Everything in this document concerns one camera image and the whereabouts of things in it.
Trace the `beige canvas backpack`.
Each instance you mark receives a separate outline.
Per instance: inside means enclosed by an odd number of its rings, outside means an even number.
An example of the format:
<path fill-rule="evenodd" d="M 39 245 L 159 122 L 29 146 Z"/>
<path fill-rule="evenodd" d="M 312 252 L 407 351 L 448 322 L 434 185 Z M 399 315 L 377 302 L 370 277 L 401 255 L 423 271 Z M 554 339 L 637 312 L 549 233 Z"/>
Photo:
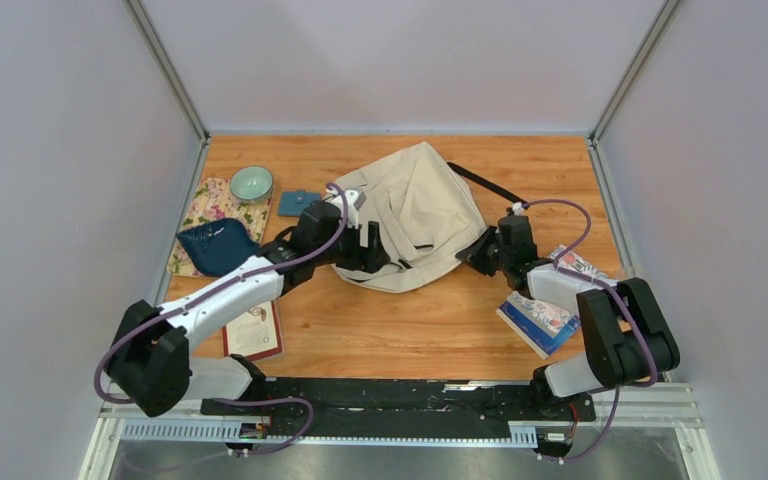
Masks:
<path fill-rule="evenodd" d="M 390 263 L 376 273 L 333 267 L 359 287 L 404 293 L 462 264 L 455 254 L 487 229 L 465 179 L 427 142 L 403 148 L 335 180 L 362 191 L 360 223 L 377 221 Z"/>

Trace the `floral cover book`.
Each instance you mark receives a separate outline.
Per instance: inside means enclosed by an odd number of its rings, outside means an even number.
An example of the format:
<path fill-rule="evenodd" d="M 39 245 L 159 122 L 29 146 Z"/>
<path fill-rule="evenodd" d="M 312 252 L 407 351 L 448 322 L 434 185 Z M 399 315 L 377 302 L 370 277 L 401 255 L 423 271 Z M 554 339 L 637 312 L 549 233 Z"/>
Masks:
<path fill-rule="evenodd" d="M 549 254 L 548 258 L 552 261 L 557 260 L 559 265 L 564 269 L 577 271 L 587 277 L 598 278 L 611 286 L 617 284 L 615 279 L 607 276 L 604 272 L 594 267 L 574 251 L 567 252 L 564 245 L 559 245 L 555 248 Z"/>

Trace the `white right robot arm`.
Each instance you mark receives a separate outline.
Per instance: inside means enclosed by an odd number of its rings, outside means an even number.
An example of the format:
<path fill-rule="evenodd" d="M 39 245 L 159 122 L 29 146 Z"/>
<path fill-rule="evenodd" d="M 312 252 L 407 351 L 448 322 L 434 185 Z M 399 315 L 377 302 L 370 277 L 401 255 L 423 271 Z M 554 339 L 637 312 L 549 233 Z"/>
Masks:
<path fill-rule="evenodd" d="M 556 418 L 594 393 L 648 387 L 680 364 L 678 344 L 645 280 L 606 277 L 572 251 L 539 256 L 525 216 L 502 218 L 456 257 L 482 275 L 504 275 L 511 292 L 496 312 L 546 361 L 525 393 L 542 418 Z M 550 361 L 575 333 L 583 352 Z"/>

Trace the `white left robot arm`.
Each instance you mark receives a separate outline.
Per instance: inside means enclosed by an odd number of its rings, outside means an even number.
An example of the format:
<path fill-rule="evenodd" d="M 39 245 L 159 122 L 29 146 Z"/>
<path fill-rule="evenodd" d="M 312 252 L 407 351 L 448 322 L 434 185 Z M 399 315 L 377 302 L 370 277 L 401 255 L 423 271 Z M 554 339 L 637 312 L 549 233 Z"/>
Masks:
<path fill-rule="evenodd" d="M 216 397 L 243 415 L 259 411 L 266 390 L 254 380 L 256 367 L 240 356 L 196 358 L 195 349 L 242 314 L 310 280 L 320 266 L 376 273 L 388 265 L 378 223 L 359 220 L 364 202 L 357 190 L 334 192 L 308 206 L 295 227 L 196 293 L 160 306 L 132 304 L 94 373 L 97 394 L 110 403 L 133 403 L 148 417 L 182 400 Z"/>

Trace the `small blue wallet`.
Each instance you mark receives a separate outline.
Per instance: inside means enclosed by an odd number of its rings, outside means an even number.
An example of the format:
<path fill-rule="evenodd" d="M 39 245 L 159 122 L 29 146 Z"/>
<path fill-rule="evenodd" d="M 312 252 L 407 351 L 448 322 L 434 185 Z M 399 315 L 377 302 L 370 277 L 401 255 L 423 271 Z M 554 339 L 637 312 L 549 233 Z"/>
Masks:
<path fill-rule="evenodd" d="M 312 203 L 320 201 L 321 195 L 307 190 L 285 191 L 281 194 L 277 215 L 297 218 Z"/>

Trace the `blue cover book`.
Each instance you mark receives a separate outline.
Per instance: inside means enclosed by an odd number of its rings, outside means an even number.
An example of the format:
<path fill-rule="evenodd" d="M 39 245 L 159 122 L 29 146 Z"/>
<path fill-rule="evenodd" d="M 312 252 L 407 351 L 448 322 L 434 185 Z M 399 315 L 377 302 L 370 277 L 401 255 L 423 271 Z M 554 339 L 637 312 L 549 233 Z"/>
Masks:
<path fill-rule="evenodd" d="M 552 356 L 580 329 L 577 316 L 518 292 L 512 292 L 496 313 L 541 359 Z"/>

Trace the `red bordered book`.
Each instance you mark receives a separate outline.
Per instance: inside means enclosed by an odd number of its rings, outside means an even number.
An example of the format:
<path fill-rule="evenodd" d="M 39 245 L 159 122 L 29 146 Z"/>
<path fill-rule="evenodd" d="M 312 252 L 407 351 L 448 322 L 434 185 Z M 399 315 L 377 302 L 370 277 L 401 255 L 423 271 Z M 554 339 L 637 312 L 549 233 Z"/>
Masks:
<path fill-rule="evenodd" d="M 228 323 L 222 330 L 226 356 L 241 355 L 250 361 L 281 355 L 284 340 L 277 302 L 257 305 Z"/>

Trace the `pale green ceramic bowl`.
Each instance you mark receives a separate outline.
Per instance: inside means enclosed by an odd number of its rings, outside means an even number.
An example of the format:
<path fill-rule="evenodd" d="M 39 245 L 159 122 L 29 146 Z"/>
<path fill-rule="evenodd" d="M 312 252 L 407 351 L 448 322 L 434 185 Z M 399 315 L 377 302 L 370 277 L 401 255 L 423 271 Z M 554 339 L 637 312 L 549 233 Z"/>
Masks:
<path fill-rule="evenodd" d="M 257 204 L 271 196 L 274 188 L 272 173 L 262 166 L 244 167 L 231 177 L 231 194 L 246 204 Z"/>

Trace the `dark blue leaf dish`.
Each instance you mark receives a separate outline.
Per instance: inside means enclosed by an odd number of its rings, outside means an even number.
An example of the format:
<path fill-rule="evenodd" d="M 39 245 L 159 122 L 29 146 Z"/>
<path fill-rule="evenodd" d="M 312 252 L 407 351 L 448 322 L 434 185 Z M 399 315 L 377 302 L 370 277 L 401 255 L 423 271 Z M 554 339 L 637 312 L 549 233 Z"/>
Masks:
<path fill-rule="evenodd" d="M 244 224 L 233 218 L 214 220 L 176 234 L 196 271 L 207 277 L 222 277 L 256 254 L 260 245 Z"/>

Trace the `floral cloth placemat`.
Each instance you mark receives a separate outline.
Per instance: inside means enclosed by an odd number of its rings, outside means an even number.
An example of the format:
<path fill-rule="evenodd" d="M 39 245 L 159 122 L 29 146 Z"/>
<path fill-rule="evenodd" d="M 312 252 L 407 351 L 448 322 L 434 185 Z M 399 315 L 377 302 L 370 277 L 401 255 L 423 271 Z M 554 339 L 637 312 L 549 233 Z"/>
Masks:
<path fill-rule="evenodd" d="M 246 204 L 231 193 L 228 179 L 206 178 L 197 187 L 179 230 L 232 218 L 239 220 L 245 226 L 253 241 L 261 243 L 271 205 L 271 194 L 259 203 Z"/>

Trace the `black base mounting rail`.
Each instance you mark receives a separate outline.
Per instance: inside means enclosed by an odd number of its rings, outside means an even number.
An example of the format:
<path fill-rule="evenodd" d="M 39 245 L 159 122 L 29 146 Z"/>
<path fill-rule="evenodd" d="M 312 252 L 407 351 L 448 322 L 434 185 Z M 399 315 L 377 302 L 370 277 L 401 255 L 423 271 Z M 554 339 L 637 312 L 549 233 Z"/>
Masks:
<path fill-rule="evenodd" d="M 552 397 L 528 381 L 279 377 L 258 380 L 242 405 L 208 399 L 206 416 L 250 416 L 269 440 L 511 441 L 522 422 L 558 422 L 565 434 L 551 450 L 567 449 L 580 422 L 595 420 L 591 396 Z"/>

